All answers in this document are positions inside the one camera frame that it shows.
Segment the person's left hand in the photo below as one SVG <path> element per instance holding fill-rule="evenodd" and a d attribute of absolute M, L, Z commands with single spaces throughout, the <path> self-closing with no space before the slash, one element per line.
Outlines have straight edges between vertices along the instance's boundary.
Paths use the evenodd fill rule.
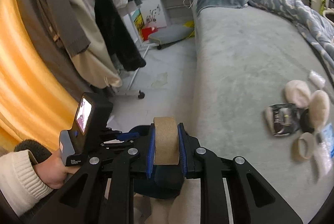
<path fill-rule="evenodd" d="M 61 151 L 58 149 L 48 159 L 33 166 L 34 172 L 48 187 L 57 190 L 64 183 L 67 175 L 75 174 L 80 167 L 67 167 L 61 159 Z"/>

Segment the white knit sleeve forearm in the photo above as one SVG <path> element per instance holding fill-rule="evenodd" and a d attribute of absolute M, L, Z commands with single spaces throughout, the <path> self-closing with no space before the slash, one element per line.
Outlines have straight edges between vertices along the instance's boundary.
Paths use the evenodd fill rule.
<path fill-rule="evenodd" d="M 1 192 L 17 216 L 53 191 L 34 171 L 36 163 L 30 150 L 10 152 L 0 159 Z"/>

